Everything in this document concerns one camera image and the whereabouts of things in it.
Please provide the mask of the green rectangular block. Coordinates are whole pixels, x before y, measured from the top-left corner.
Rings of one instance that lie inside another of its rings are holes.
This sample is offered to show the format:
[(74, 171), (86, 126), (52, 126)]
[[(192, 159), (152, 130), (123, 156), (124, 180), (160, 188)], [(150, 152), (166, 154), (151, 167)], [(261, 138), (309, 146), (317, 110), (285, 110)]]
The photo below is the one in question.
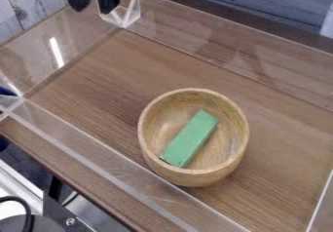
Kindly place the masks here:
[(174, 167), (184, 169), (218, 129), (220, 120), (207, 111), (199, 110), (178, 133), (159, 159)]

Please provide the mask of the metal table bracket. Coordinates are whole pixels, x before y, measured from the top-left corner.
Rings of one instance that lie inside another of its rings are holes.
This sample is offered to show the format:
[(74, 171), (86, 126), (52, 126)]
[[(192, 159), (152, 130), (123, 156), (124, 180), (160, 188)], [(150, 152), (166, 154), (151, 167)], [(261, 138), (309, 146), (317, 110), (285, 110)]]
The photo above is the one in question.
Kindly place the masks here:
[(96, 232), (48, 195), (43, 196), (43, 215), (51, 218), (66, 232)]

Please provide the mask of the clear acrylic tray wall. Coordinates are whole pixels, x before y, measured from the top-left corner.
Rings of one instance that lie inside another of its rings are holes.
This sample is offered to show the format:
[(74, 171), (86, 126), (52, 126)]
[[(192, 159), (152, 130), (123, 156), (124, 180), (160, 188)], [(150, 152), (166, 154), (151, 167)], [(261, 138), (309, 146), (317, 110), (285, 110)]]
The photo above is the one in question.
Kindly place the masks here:
[[(333, 43), (317, 48), (170, 0), (66, 9), (0, 45), (0, 135), (139, 232), (333, 232)], [(139, 117), (200, 88), (249, 121), (220, 181), (144, 160)]]

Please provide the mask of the brown wooden bowl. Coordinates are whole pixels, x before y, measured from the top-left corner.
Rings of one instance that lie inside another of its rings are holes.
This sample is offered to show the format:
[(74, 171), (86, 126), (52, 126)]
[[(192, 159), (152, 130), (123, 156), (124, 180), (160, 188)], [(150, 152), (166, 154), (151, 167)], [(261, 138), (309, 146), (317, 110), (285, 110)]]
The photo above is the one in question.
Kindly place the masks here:
[(139, 117), (144, 160), (182, 186), (207, 186), (227, 177), (241, 163), (249, 140), (244, 110), (208, 89), (184, 88), (160, 95)]

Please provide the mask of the black table leg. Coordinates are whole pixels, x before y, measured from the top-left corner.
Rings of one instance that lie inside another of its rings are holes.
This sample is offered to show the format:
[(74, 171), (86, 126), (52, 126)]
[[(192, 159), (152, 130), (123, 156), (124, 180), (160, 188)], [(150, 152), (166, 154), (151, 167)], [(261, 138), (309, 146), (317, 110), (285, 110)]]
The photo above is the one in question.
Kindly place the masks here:
[(59, 201), (62, 197), (62, 192), (63, 192), (63, 181), (54, 176), (51, 179), (51, 185), (48, 189), (48, 196), (55, 200)]

